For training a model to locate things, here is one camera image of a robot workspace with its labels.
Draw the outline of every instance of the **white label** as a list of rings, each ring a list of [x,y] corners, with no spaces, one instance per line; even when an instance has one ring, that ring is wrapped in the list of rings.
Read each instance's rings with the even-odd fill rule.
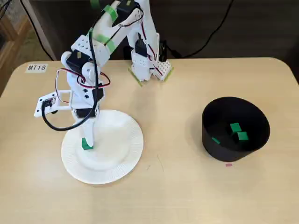
[[[46,72],[48,64],[29,64],[26,73],[44,73]]]

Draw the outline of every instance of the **red wire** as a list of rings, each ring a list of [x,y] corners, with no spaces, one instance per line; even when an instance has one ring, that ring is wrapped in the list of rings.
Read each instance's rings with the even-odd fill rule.
[[[146,35],[145,35],[144,27],[143,27],[143,22],[141,22],[141,28],[142,28],[144,39],[146,40]]]
[[[76,76],[78,76],[78,77],[81,77],[83,80],[85,80],[85,77],[84,77],[84,76],[82,76],[81,74],[76,73],[76,72],[74,72],[74,71],[72,71],[72,70],[65,69],[65,68],[60,68],[59,71],[60,71],[60,70],[64,70],[64,71],[70,72],[70,73],[72,73],[72,74],[74,74],[74,75],[76,75]],[[58,99],[60,100],[59,95],[58,95],[58,89],[57,89],[57,87],[56,87],[56,80],[55,80],[55,91],[56,91],[56,95],[57,95]]]
[[[99,85],[99,86],[98,86],[99,89],[104,88],[104,87],[106,87],[106,86],[109,86],[109,85],[111,84],[111,81],[110,81],[109,77],[108,77],[104,72],[101,72],[100,74],[101,74],[102,76],[104,76],[104,77],[108,80],[108,83],[107,83],[107,84],[104,84],[104,85]],[[84,84],[80,83],[80,82],[79,82],[79,78],[82,78],[82,77],[80,77],[80,76],[77,77],[77,83],[78,83],[79,85],[81,85],[81,86],[84,87],[84,88],[95,89],[95,86],[84,85]]]
[[[163,76],[162,72],[160,72],[160,70],[158,68],[155,67],[155,69],[160,73],[161,76]]]
[[[143,22],[141,23],[141,28],[142,28],[142,33],[143,33],[143,36],[144,36],[144,39],[146,40],[146,35],[145,35],[145,31],[144,31],[144,26],[143,26]],[[155,54],[153,48],[148,44],[151,52],[153,52],[153,55],[154,55],[154,59],[156,60],[157,58],[157,55]]]

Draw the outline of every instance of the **green block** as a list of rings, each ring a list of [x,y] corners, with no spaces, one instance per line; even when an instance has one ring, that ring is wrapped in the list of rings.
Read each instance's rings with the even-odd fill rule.
[[[242,131],[239,123],[230,124],[230,128],[232,129],[232,132],[233,132],[232,134]]]
[[[220,144],[220,141],[217,140],[216,138],[212,137],[212,139],[213,139],[217,144]]]
[[[239,141],[248,141],[249,140],[247,132],[238,132],[238,138],[239,138]]]
[[[83,148],[84,150],[90,150],[90,149],[93,149],[93,146],[90,147],[90,146],[87,144],[86,139],[83,138],[83,139],[82,139],[82,148]]]

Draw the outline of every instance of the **black wire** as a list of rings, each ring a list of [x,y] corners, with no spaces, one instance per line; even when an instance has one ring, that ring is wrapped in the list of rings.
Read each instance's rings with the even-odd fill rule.
[[[226,12],[225,12],[225,15],[224,15],[224,17],[223,17],[223,19],[222,19],[220,25],[219,25],[219,26],[218,26],[218,27],[217,27],[217,28],[210,34],[210,36],[209,36],[209,38],[207,39],[206,43],[205,43],[199,50],[195,51],[194,53],[188,54],[188,55],[186,55],[186,56],[182,56],[182,55],[181,55],[180,53],[178,53],[176,50],[172,50],[169,46],[166,46],[167,49],[171,52],[171,54],[172,54],[175,58],[189,58],[189,57],[192,57],[192,56],[198,54],[199,52],[201,52],[201,51],[202,51],[202,50],[209,44],[209,42],[210,42],[210,40],[212,39],[212,37],[214,36],[214,34],[215,34],[218,30],[220,30],[220,28],[221,28],[222,25],[224,24],[226,18],[228,17],[229,11],[230,11],[230,9],[231,9],[231,7],[232,7],[232,5],[233,5],[233,2],[234,2],[234,0],[231,0],[231,1],[230,1],[229,5],[228,5],[228,8],[227,8],[227,10],[226,10]]]
[[[141,12],[142,12],[142,16],[138,19],[138,20],[135,20],[134,22],[132,22],[132,23],[130,23],[130,24],[127,24],[127,25],[122,25],[122,26],[120,26],[117,30],[116,30],[116,32],[104,43],[104,46],[106,46],[111,40],[112,40],[112,38],[113,37],[115,37],[115,35],[118,33],[118,31],[120,31],[120,29],[122,28],[122,27],[129,27],[129,26],[131,26],[131,25],[133,25],[134,23],[136,23],[136,22],[138,22],[138,21],[140,21],[140,20],[142,20],[142,18],[143,18],[143,16],[144,16],[144,11],[140,8],[140,5],[138,5],[138,7],[137,7]]]
[[[93,65],[94,65],[94,73],[95,73],[95,86],[99,86],[99,74],[98,74],[98,66],[96,64],[96,58],[95,58],[95,53],[94,53],[94,49],[93,49],[93,31],[89,32],[89,45],[90,45],[90,50],[91,50],[91,53],[92,53],[92,57],[93,57]],[[93,107],[92,109],[90,110],[90,112],[88,113],[88,115],[83,119],[81,120],[80,122],[74,124],[73,126],[70,126],[70,127],[55,127],[53,126],[46,118],[46,115],[45,115],[45,101],[43,101],[43,104],[42,104],[42,117],[43,117],[43,120],[44,122],[50,127],[52,128],[53,130],[55,131],[59,131],[59,132],[64,132],[64,131],[69,131],[71,129],[74,129],[76,127],[79,127],[80,125],[82,125],[83,123],[85,123],[91,116],[92,112],[96,109],[97,107],[97,104],[98,104],[98,99],[99,99],[99,91],[98,89],[95,89],[96,91],[96,94],[95,94],[95,99],[94,99],[94,103],[93,103]]]
[[[53,61],[53,58],[51,57],[51,55],[46,51],[45,47],[43,46],[43,43],[42,43],[42,41],[41,41],[41,38],[40,38],[39,35],[38,35],[37,29],[36,29],[36,27],[35,27],[35,25],[34,25],[34,23],[33,23],[33,21],[32,21],[32,18],[31,18],[30,15],[29,15],[28,10],[27,10],[26,7],[24,6],[23,1],[20,0],[20,3],[21,3],[21,5],[22,5],[23,9],[25,10],[25,12],[26,12],[26,14],[27,14],[27,16],[28,16],[28,18],[29,18],[31,24],[32,24],[32,27],[33,27],[33,29],[34,29],[34,31],[35,31],[35,33],[36,33],[36,36],[37,36],[37,38],[38,38],[38,41],[39,41],[39,43],[40,43],[40,45],[41,45],[43,51],[44,51],[44,52],[46,53],[46,55]]]
[[[11,3],[11,1],[12,1],[12,0],[8,0],[7,2],[5,2],[5,3],[1,6],[1,8],[0,8],[0,12],[2,11],[2,9],[4,9],[4,11],[3,11],[3,14],[2,14],[1,17],[0,17],[0,20],[2,20],[2,18],[4,17],[4,15],[5,15],[6,11],[7,11],[7,8],[9,7],[9,4]]]

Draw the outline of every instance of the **green tape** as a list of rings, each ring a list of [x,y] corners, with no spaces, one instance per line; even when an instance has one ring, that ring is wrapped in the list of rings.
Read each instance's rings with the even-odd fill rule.
[[[130,68],[128,68],[128,71],[131,73],[131,75],[134,77],[134,79],[138,82],[138,84],[142,87],[141,82],[138,80],[138,78],[134,75],[134,73],[132,72],[132,70]]]
[[[92,146],[92,147],[89,146],[88,143],[87,143],[87,141],[86,141],[86,139],[83,138],[83,139],[82,139],[82,148],[83,148],[84,150],[90,150],[90,149],[93,149],[93,146]]]
[[[110,5],[106,5],[103,11],[111,15],[112,22],[114,22],[118,17],[117,12]]]
[[[102,44],[105,44],[107,41],[109,41],[109,38],[102,34],[99,34],[93,38]],[[112,54],[116,49],[114,42],[112,40],[110,40],[106,45],[108,46],[110,53]]]
[[[220,141],[217,140],[216,138],[212,137],[212,139],[214,140],[214,142],[216,142],[217,144],[220,144]]]
[[[100,0],[89,0],[90,5],[94,9],[99,9],[100,8]]]
[[[168,76],[164,79],[164,82],[166,82],[167,80],[168,80],[168,78],[169,78],[169,76],[172,74],[172,71],[174,70],[174,68],[172,68],[171,70],[170,70],[170,72],[168,73]]]

